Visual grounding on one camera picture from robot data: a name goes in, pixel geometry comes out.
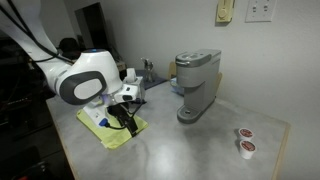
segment black cable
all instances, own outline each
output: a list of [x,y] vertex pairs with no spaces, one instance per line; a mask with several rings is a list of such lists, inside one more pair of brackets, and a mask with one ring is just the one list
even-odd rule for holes
[[131,117],[133,117],[136,112],[141,108],[141,106],[143,105],[143,100],[140,99],[140,104],[138,107],[136,107],[136,109],[133,112],[130,112],[129,109],[127,109],[126,107],[124,107],[122,104],[120,104],[120,106],[122,107],[122,109],[124,109],[128,114],[131,115]]
[[68,59],[65,59],[65,58],[62,58],[62,57],[59,57],[56,53],[50,51],[49,49],[47,49],[46,47],[44,47],[42,44],[40,44],[38,42],[38,40],[35,38],[35,36],[32,34],[31,30],[29,29],[28,25],[25,23],[24,19],[21,17],[20,13],[18,12],[17,8],[15,7],[15,5],[13,4],[12,0],[7,0],[11,9],[13,10],[13,12],[16,14],[16,16],[18,17],[18,19],[20,20],[20,22],[22,23],[22,25],[24,26],[24,28],[26,29],[27,33],[26,35],[28,35],[34,43],[36,43],[36,45],[42,49],[44,52],[46,52],[47,54],[55,57],[55,58],[58,58],[60,60],[63,60],[63,61],[67,61],[67,62],[71,62],[73,63],[71,60],[68,60]]
[[38,40],[35,38],[35,36],[32,34],[31,30],[29,29],[29,27],[27,26],[27,24],[25,23],[25,21],[23,20],[23,18],[21,17],[20,13],[18,12],[17,8],[15,7],[15,5],[13,4],[12,0],[7,0],[8,4],[10,5],[10,7],[12,8],[13,12],[15,13],[15,15],[18,17],[18,19],[20,20],[20,22],[22,23],[22,25],[24,26],[21,27],[19,23],[17,23],[15,21],[15,19],[10,16],[10,14],[0,5],[0,10],[8,17],[8,19],[10,19],[22,32],[24,32],[41,50],[43,50],[45,53],[47,53],[48,55],[51,55],[51,58],[48,59],[44,59],[44,60],[38,60],[35,62],[45,62],[48,60],[51,60],[53,58],[57,58],[60,59],[62,61],[74,64],[71,60],[60,57],[59,53],[54,53],[52,51],[50,51],[49,49],[47,49],[46,47],[44,47],[41,43],[38,42]]
[[62,149],[59,149],[59,150],[56,150],[56,151],[54,151],[54,152],[52,152],[52,153],[49,153],[49,154],[47,154],[47,155],[44,155],[44,156],[41,157],[41,159],[45,159],[45,158],[47,158],[47,157],[49,157],[49,156],[52,156],[52,155],[54,155],[54,154],[56,154],[56,153],[59,153],[59,152],[62,152]]
[[[17,90],[17,88],[18,88],[18,85],[19,85],[19,83],[20,83],[20,79],[21,79],[21,78],[19,77],[19,79],[18,79],[17,82],[16,82],[16,85],[14,86],[13,90],[11,91],[11,94],[10,94],[9,98],[7,99],[7,102],[8,102],[8,103],[10,102],[10,100],[11,100],[11,98],[13,97],[14,93],[16,92],[16,90]],[[7,103],[1,107],[0,113],[5,109],[5,106],[6,106],[6,105],[7,105]]]
[[114,127],[114,126],[108,126],[108,128],[110,129],[114,129],[114,130],[122,130],[122,129],[125,129],[126,127],[125,126],[122,126],[122,127]]

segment gray coffee maker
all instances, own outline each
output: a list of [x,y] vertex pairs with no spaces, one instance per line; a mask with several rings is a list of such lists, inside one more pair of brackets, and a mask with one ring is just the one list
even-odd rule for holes
[[214,102],[220,57],[221,51],[212,49],[176,56],[177,83],[184,88],[184,105],[177,112],[180,122],[196,122]]

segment coffee pod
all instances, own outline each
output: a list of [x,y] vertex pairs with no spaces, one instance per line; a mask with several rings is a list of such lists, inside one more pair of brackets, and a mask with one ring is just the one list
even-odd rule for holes
[[244,159],[251,159],[252,155],[257,151],[257,147],[250,141],[240,141],[240,155]]
[[240,140],[251,141],[254,134],[248,128],[240,128],[238,130]]

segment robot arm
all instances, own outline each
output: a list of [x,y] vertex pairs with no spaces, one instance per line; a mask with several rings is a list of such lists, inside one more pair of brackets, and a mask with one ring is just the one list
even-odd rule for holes
[[99,95],[109,97],[109,105],[136,99],[139,88],[120,80],[108,51],[84,51],[73,65],[60,56],[41,25],[40,7],[40,0],[0,0],[0,29],[37,63],[53,92],[72,105]]

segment yellow cloth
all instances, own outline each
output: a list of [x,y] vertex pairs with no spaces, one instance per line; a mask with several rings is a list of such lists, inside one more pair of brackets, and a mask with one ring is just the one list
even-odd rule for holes
[[[105,127],[97,127],[82,109],[78,111],[77,119],[85,124],[101,140],[101,143],[105,148],[116,149],[132,138],[127,128],[114,130]],[[140,117],[134,116],[134,119],[138,126],[138,133],[148,127],[148,123]],[[108,115],[108,120],[111,126],[120,127],[119,122],[115,117]]]

